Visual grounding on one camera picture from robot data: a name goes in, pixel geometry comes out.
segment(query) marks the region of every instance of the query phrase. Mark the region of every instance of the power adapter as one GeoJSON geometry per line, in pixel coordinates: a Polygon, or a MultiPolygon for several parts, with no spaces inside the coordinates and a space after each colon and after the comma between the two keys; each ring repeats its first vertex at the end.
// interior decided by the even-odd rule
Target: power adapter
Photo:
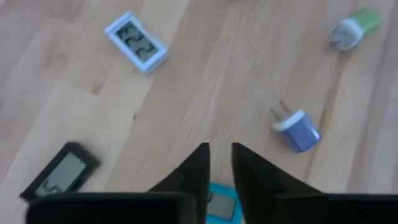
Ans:
{"type": "Polygon", "coordinates": [[[283,101],[279,101],[279,104],[287,115],[281,116],[271,108],[277,120],[273,128],[288,140],[295,152],[305,152],[321,140],[320,133],[304,110],[291,113],[283,101]]]}

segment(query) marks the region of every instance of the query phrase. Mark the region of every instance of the wooden floor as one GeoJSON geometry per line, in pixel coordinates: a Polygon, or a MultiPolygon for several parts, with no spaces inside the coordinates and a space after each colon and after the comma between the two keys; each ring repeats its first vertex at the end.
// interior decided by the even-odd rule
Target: wooden floor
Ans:
{"type": "Polygon", "coordinates": [[[395,0],[0,0],[0,223],[70,140],[102,161],[84,191],[140,192],[201,142],[211,179],[232,185],[241,142],[327,192],[398,192],[395,0]],[[328,33],[364,6],[382,27],[350,54],[328,33]],[[169,46],[141,75],[103,34],[127,10],[169,46]],[[305,109],[323,134],[295,154],[270,108],[305,109]]]}

